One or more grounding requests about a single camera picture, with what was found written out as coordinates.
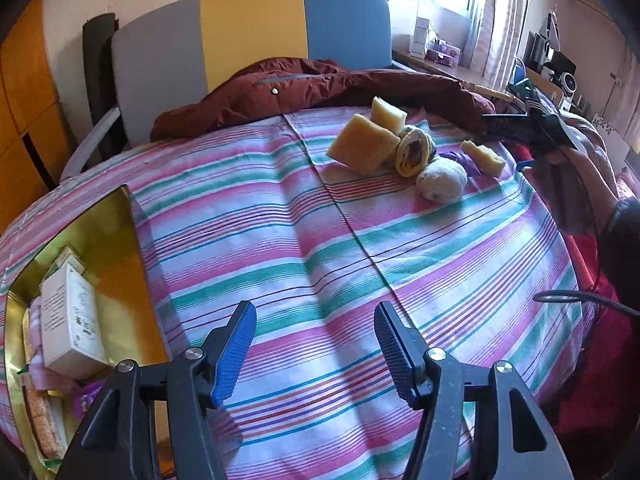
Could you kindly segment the person's right hand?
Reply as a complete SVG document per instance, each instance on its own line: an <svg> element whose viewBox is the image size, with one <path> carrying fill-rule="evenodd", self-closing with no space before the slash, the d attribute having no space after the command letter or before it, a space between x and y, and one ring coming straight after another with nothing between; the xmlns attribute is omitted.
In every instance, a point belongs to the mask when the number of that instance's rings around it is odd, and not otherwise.
<svg viewBox="0 0 640 480"><path fill-rule="evenodd" d="M587 156L561 146L523 170L558 228L570 235L599 235L614 214L616 193Z"/></svg>

